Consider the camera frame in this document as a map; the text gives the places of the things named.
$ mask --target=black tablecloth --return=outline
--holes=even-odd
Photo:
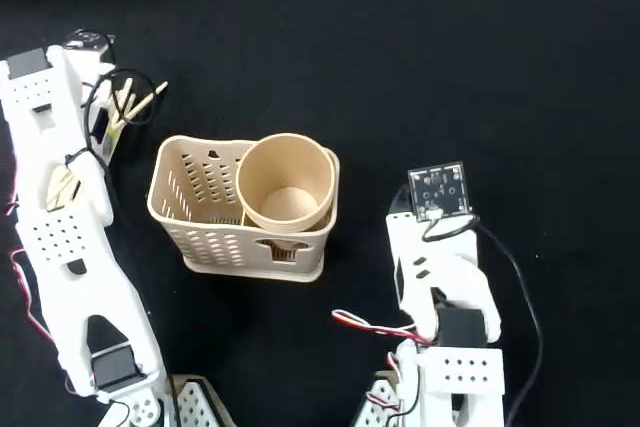
[[[635,425],[638,0],[0,0],[2,57],[78,27],[170,88],[113,168],[169,368],[206,375],[242,426],[346,426],[396,341],[329,318],[398,312],[384,216],[409,168],[463,160],[472,204],[520,259],[546,336],[523,425]],[[172,134],[308,134],[342,163],[338,223],[311,284],[196,275],[145,206]],[[3,193],[13,163],[2,127]],[[2,219],[3,250],[18,240]],[[123,269],[123,231],[109,229]],[[509,395],[535,337],[508,262],[480,257]],[[0,269],[3,425],[96,425]]]

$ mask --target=white robotic arm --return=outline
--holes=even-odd
[[[46,52],[35,49],[0,62],[0,100],[17,165],[16,229],[37,277],[43,317],[58,360],[75,393],[115,402],[114,407],[126,406],[126,425],[179,425],[145,309],[104,231],[113,221],[106,172],[87,148],[83,109],[91,109],[92,128],[100,124],[98,112],[109,116],[100,124],[102,135],[91,132],[89,137],[91,149],[105,165],[124,126],[120,122],[114,128],[121,119],[113,108],[111,81],[104,77],[114,68],[100,60],[104,47],[99,51],[51,46]],[[99,86],[88,100],[96,83]],[[131,113],[141,110],[145,101],[148,98]],[[64,166],[73,174],[76,189],[68,201],[52,205],[48,192],[52,174]],[[87,325],[94,315],[107,319],[126,342],[90,352]],[[220,425],[204,395],[209,386],[187,385],[181,405],[199,403],[202,422]],[[223,406],[216,407],[226,413]],[[124,425],[122,412],[110,415],[111,410],[101,426]],[[232,425],[230,418],[227,424]]]
[[[501,321],[478,268],[462,165],[412,171],[410,180],[411,195],[400,191],[386,223],[398,305],[418,336],[398,346],[395,376],[374,383],[355,425],[503,427],[502,351],[487,346]]]

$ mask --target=perforated basket wall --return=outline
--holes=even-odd
[[[236,170],[253,143],[181,135],[165,140],[147,208],[196,272],[315,280],[322,273],[324,245],[337,216],[338,158],[327,149],[336,169],[336,188],[326,217],[310,231],[276,234],[245,219],[237,197]]]

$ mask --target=circuit board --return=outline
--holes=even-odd
[[[432,219],[438,210],[443,218],[471,211],[462,162],[410,170],[409,188],[418,222]]]

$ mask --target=paper cup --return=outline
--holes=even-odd
[[[329,210],[335,175],[329,154],[317,142],[276,134],[256,142],[242,157],[236,190],[256,225],[269,232],[303,232]]]

